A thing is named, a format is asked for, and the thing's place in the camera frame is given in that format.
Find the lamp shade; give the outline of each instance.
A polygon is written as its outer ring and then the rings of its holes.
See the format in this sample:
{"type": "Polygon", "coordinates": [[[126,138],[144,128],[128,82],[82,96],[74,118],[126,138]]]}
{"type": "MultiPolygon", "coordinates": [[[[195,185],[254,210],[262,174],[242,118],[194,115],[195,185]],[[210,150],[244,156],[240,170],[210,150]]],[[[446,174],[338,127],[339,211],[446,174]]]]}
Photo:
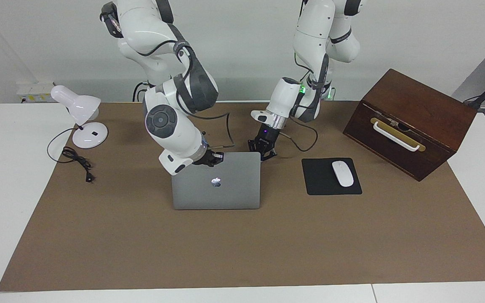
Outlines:
{"type": "Polygon", "coordinates": [[[94,96],[79,96],[65,86],[52,88],[52,98],[69,109],[77,125],[82,126],[96,113],[100,99],[94,96]]]}

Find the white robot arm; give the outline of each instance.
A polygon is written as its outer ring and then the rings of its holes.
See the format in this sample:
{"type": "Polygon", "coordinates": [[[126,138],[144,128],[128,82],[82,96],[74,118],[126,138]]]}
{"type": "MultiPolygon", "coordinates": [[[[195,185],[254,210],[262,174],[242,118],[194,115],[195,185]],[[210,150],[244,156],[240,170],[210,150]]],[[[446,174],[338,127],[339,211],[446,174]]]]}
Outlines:
{"type": "Polygon", "coordinates": [[[352,17],[367,0],[303,0],[294,37],[295,63],[300,58],[308,69],[302,82],[282,78],[265,111],[251,115],[262,123],[250,150],[261,153],[263,161],[276,155],[274,145],[285,127],[295,117],[302,122],[317,118],[321,100],[330,95],[334,61],[350,63],[360,52],[360,43],[351,29],[352,17]]]}
{"type": "Polygon", "coordinates": [[[121,53],[146,71],[151,88],[143,102],[144,123],[151,137],[164,148],[159,157],[164,168],[176,175],[192,163],[221,163],[223,154],[209,149],[202,133],[187,117],[212,107],[218,88],[173,25],[168,0],[119,0],[117,6],[109,2],[100,17],[110,34],[120,38],[121,53]],[[168,53],[175,54],[185,72],[159,84],[158,72],[165,70],[166,64],[157,56],[168,53]]]}

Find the box handle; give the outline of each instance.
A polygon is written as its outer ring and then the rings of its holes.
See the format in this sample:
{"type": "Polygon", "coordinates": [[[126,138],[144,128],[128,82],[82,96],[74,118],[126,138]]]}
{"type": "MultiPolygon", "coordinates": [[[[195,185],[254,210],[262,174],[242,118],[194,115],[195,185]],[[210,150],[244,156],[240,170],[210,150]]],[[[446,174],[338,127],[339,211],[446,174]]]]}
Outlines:
{"type": "Polygon", "coordinates": [[[409,150],[410,152],[423,152],[426,150],[426,147],[424,145],[416,142],[412,138],[402,134],[398,130],[379,121],[378,119],[372,118],[370,122],[373,124],[373,129],[375,129],[376,132],[382,134],[390,140],[393,140],[394,142],[399,144],[399,146],[402,146],[406,150],[409,150]]]}

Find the white electrical box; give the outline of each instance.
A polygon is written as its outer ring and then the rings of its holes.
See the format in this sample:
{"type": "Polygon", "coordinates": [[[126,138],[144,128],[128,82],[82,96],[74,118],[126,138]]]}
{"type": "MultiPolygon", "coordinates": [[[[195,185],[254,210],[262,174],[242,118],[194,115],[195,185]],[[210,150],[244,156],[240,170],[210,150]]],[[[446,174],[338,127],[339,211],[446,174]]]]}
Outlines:
{"type": "Polygon", "coordinates": [[[52,103],[52,88],[54,83],[20,84],[16,94],[21,103],[52,103]]]}

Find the box lid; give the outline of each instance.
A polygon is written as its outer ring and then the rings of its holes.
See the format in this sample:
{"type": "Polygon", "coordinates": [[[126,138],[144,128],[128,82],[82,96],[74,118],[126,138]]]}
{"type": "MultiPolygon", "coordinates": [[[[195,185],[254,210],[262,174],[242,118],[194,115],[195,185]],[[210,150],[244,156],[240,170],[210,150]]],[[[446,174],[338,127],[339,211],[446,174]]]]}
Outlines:
{"type": "Polygon", "coordinates": [[[455,151],[477,113],[394,69],[389,69],[362,100],[455,151]]]}

